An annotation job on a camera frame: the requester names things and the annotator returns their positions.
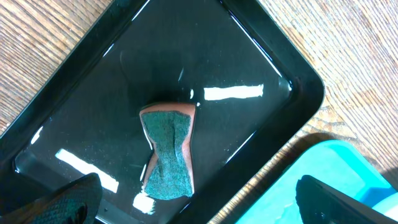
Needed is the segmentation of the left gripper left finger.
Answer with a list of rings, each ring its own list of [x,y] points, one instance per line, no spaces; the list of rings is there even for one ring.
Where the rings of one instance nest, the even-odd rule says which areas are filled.
[[[49,195],[3,215],[1,223],[93,224],[102,196],[103,188],[99,175],[89,173]]]

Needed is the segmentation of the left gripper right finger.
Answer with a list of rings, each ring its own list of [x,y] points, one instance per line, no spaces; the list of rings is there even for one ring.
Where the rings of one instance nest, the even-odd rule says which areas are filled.
[[[298,180],[295,191],[304,224],[397,224],[310,175]]]

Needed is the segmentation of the red and green sponge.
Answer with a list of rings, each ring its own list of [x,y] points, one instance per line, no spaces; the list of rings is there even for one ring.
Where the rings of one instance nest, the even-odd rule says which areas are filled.
[[[153,150],[143,191],[157,200],[191,197],[195,192],[191,139],[196,106],[159,103],[140,111],[145,137]]]

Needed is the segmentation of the white plate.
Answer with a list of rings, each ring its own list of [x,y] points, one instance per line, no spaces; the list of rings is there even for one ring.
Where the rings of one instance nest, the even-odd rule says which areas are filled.
[[[373,210],[397,221],[397,192],[384,192],[376,200]]]

